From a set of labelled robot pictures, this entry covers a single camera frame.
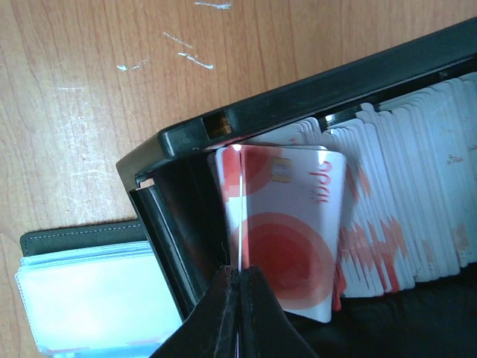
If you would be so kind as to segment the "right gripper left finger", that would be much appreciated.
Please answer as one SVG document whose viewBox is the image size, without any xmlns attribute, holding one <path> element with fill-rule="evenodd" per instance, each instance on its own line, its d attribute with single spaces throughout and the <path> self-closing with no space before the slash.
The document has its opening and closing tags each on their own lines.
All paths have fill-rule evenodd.
<svg viewBox="0 0 477 358">
<path fill-rule="evenodd" d="M 239 273 L 222 266 L 180 328 L 152 357 L 234 357 L 238 330 Z"/>
</svg>

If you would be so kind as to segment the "black leather card holder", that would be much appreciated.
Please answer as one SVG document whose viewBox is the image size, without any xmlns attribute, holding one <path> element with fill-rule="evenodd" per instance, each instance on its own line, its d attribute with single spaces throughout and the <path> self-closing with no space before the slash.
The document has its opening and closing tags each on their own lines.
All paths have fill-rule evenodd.
<svg viewBox="0 0 477 358">
<path fill-rule="evenodd" d="M 49 357 L 148 357 L 182 324 L 137 220 L 25 233 L 15 279 Z"/>
</svg>

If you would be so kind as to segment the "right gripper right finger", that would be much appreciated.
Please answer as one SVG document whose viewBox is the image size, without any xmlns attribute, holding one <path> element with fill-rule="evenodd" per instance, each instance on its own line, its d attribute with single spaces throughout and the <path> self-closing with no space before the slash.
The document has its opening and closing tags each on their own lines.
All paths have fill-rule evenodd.
<svg viewBox="0 0 477 358">
<path fill-rule="evenodd" d="M 239 357 L 316 357 L 256 266 L 240 273 Z"/>
</svg>

